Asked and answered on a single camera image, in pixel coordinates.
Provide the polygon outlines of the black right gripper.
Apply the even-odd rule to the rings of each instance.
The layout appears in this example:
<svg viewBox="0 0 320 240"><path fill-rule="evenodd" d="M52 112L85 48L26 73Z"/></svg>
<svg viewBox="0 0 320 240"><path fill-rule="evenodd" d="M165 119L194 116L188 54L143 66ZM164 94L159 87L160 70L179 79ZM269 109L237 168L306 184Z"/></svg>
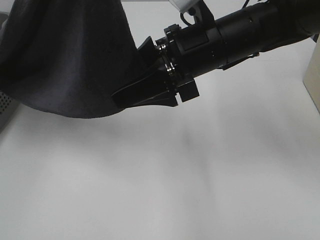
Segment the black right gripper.
<svg viewBox="0 0 320 240"><path fill-rule="evenodd" d="M176 95L182 102L199 96L194 77L178 63L180 53L174 35L181 30L178 24L173 24L164 30L165 37L153 42L149 36L139 46L138 52L148 70L111 95L119 109L151 105L175 107L178 105Z"/></svg>

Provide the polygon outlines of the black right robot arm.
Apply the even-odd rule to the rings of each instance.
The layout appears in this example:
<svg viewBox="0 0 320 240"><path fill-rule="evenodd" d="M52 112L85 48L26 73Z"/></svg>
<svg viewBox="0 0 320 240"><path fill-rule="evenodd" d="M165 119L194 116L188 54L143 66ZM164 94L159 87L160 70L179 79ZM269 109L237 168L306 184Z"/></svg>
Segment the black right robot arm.
<svg viewBox="0 0 320 240"><path fill-rule="evenodd" d="M199 96L195 78L227 70L260 53L320 33L317 0L268 0L215 19L204 1L188 9L194 23L173 24L156 41L138 48L148 68L112 94L120 109L159 105L175 107Z"/></svg>

